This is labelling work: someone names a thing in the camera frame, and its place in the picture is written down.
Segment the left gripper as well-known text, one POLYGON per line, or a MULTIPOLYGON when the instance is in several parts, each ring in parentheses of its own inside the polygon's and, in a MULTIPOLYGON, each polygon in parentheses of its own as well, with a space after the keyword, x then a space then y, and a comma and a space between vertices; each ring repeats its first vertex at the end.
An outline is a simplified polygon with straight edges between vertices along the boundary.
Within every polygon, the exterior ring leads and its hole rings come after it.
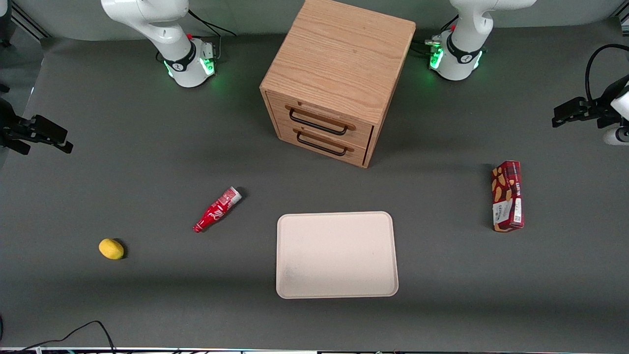
POLYGON ((569 100, 565 103, 568 114, 554 114, 552 127, 559 128, 570 122, 595 119, 600 129, 616 123, 620 129, 627 129, 629 118, 628 81, 628 75, 618 79, 611 83, 596 99, 589 95, 589 100, 584 97, 569 100))

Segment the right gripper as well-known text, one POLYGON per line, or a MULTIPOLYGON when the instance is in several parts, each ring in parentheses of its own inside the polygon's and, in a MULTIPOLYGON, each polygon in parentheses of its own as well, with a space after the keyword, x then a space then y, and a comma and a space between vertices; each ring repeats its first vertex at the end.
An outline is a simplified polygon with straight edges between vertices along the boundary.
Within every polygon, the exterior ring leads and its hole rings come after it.
MULTIPOLYGON (((24 137, 19 131, 21 119, 15 114, 10 103, 3 98, 0 99, 0 146, 21 155, 28 155, 31 146, 21 139, 24 137)), ((36 137, 50 141, 51 146, 65 154, 70 154, 74 148, 72 143, 66 142, 67 130, 41 115, 31 117, 30 130, 36 137)))

